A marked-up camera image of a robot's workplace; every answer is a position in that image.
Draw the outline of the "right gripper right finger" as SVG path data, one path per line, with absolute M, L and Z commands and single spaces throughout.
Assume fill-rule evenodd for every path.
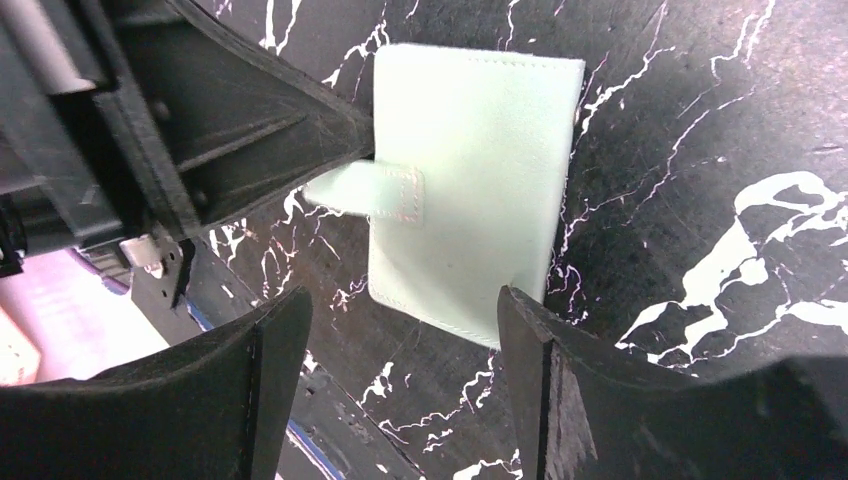
M 497 320 L 528 479 L 843 479 L 847 361 L 716 380 L 616 349 L 503 287 Z

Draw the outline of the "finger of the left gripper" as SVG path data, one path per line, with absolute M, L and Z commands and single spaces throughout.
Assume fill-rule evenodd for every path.
M 96 1 L 94 102 L 148 218 L 182 239 L 374 151 L 372 118 L 194 1 Z

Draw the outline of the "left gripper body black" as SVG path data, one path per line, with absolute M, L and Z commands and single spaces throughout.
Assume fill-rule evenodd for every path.
M 1 5 L 1 273 L 77 248 L 164 273 L 199 224 L 130 43 L 184 26 L 179 1 Z

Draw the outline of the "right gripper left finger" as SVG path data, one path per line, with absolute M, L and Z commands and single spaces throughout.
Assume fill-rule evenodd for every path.
M 5 479 L 272 479 L 309 337 L 304 288 L 87 379 L 1 391 Z

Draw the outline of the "green card holder wallet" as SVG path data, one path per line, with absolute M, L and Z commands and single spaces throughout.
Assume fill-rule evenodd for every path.
M 377 51 L 373 158 L 303 188 L 368 220 L 375 302 L 496 349 L 500 289 L 543 299 L 584 72 L 517 52 Z

